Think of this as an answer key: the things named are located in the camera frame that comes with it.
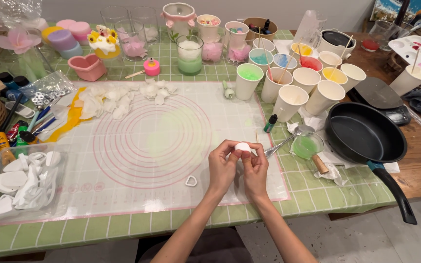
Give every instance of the painting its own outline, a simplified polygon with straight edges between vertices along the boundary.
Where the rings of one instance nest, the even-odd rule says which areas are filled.
[[[403,0],[376,0],[370,20],[394,21],[401,9],[402,2]],[[408,21],[418,14],[421,14],[421,0],[410,0],[404,21]]]

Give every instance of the kitchen scale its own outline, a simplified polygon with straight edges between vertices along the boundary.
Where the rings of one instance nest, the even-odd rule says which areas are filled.
[[[410,123],[411,116],[404,102],[397,93],[384,81],[367,77],[347,92],[347,96],[353,101],[371,106],[396,125],[403,126]]]

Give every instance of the silicone baking mat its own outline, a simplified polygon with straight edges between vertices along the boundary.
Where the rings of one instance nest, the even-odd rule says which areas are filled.
[[[134,82],[77,82],[85,85]],[[121,121],[103,114],[60,139],[70,144],[67,176],[59,187],[67,213],[55,220],[194,208],[209,185],[208,155],[224,139],[272,146],[257,96],[227,100],[219,82],[174,82],[177,95],[155,105],[141,94]],[[248,203],[243,166],[220,206]],[[188,176],[195,187],[185,185]],[[290,199],[277,157],[269,159],[267,190],[273,201]]]

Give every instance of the hand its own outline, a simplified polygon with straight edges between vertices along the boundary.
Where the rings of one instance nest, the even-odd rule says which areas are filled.
[[[252,152],[244,151],[241,155],[243,162],[245,194],[253,202],[268,199],[266,191],[266,178],[269,162],[260,143],[247,142],[251,149],[256,150],[257,156]]]
[[[228,191],[230,184],[235,178],[236,164],[241,157],[242,151],[233,148],[239,141],[223,141],[209,154],[209,188],[207,192],[218,194],[220,199]]]

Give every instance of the pink heart-shaped container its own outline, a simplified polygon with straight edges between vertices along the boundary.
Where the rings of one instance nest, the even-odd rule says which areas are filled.
[[[67,61],[67,64],[85,81],[96,81],[107,73],[103,61],[95,54],[72,57]]]

